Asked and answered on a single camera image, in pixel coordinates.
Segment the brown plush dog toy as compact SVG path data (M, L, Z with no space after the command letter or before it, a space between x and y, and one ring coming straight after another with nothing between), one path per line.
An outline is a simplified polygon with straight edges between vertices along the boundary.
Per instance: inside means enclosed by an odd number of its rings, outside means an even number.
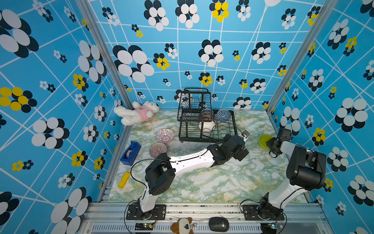
M192 218L180 218L177 222L173 223L170 227L170 230L174 234L194 234L192 230Z

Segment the yellow block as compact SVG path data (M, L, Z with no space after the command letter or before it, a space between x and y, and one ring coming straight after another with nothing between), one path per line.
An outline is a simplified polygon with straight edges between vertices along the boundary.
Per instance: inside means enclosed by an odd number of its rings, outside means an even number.
M131 176L131 174L130 174L129 172L126 172L126 173L122 176L122 178L121 178L121 180L120 180L120 182L119 182L119 184L118 184L118 188L123 189L123 188L125 187L125 185L126 185L128 179L130 178L130 176Z

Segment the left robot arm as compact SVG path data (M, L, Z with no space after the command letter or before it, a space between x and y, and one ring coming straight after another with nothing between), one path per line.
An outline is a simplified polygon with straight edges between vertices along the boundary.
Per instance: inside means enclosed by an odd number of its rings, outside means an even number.
M145 169L147 185L139 200L141 211L146 213L153 210L158 196L169 189L176 176L200 168L219 166L231 158L242 161L248 155L245 142L249 136L248 131L234 136L226 134L223 140L185 156L168 157L166 153L160 154Z

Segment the pink striped bowl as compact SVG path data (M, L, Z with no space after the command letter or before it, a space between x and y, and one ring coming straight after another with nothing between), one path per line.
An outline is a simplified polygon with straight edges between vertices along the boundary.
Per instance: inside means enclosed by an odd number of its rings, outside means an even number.
M163 143L155 143L149 149L149 154L152 158L157 158L160 154L167 152L167 146Z

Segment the lime green bowl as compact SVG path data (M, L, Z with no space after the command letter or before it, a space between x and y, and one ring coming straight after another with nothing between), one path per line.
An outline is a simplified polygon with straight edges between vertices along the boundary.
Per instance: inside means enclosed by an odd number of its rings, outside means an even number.
M259 136L259 145L265 149L265 150L269 150L269 147L267 146L267 142L269 140L273 139L273 137L271 135L268 135L268 134L262 134Z

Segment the blue tape dispenser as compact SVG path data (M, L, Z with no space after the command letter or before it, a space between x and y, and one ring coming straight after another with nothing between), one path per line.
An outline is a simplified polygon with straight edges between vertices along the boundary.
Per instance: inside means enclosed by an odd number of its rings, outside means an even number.
M132 166L141 149L141 145L137 141L131 141L130 146L122 155L120 162L126 166Z

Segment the black computer mouse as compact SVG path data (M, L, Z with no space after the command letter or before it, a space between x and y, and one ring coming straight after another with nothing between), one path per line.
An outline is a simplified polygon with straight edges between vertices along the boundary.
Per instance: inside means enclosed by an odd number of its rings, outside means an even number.
M229 221L225 217L211 217L208 225L213 232L227 232L229 230Z

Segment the right circuit board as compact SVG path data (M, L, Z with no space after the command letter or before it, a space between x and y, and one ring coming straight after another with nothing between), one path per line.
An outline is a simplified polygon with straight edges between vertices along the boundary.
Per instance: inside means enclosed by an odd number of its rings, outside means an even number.
M261 229L262 229L262 234L276 234L277 233L277 228L274 224L268 223L261 223Z

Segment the plain white bowl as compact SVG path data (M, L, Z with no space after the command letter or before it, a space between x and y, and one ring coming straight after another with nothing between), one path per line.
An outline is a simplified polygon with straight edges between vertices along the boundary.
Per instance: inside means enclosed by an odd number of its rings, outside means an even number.
M198 124L199 129L202 132L211 132L215 128L216 124L214 121L200 121Z

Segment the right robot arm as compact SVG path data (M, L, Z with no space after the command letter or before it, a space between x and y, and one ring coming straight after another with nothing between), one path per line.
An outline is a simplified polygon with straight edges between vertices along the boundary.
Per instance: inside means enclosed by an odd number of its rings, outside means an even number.
M286 179L277 189L266 193L257 208L259 217L269 220L279 218L286 205L298 195L324 185L327 156L292 143L291 130L285 128L266 145L276 156L283 154L290 157Z

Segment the white plush toy pink shirt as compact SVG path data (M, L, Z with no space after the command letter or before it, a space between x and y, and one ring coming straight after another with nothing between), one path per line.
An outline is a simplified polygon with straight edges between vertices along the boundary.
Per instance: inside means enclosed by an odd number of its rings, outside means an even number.
M156 103L150 101L146 101L142 105L134 101L132 106L133 110L122 106L114 108L115 114L122 118L121 123L124 126L145 122L160 110L160 107Z

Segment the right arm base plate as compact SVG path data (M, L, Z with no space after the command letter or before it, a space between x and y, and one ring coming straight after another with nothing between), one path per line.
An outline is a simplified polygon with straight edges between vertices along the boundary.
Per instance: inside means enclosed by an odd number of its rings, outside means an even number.
M243 205L243 212L245 220L256 221L285 221L282 209L266 205L264 207L259 205Z

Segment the left circuit board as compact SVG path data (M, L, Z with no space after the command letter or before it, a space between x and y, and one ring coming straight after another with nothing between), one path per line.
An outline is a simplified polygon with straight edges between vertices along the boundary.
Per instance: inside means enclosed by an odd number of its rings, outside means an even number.
M154 228L154 223L136 223L135 230L136 231L152 231Z

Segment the blue triangle pattern bowl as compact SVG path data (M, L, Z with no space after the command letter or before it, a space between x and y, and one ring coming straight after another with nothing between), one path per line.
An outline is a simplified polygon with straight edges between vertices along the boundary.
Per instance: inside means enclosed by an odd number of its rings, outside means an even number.
M219 122L229 122L232 115L229 110L221 109L215 114L215 119Z

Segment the brown white patterned bowl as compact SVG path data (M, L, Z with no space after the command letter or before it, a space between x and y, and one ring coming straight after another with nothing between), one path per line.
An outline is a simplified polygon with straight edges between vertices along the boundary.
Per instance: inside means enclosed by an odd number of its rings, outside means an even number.
M200 112L200 121L213 121L215 113L213 110L205 109Z

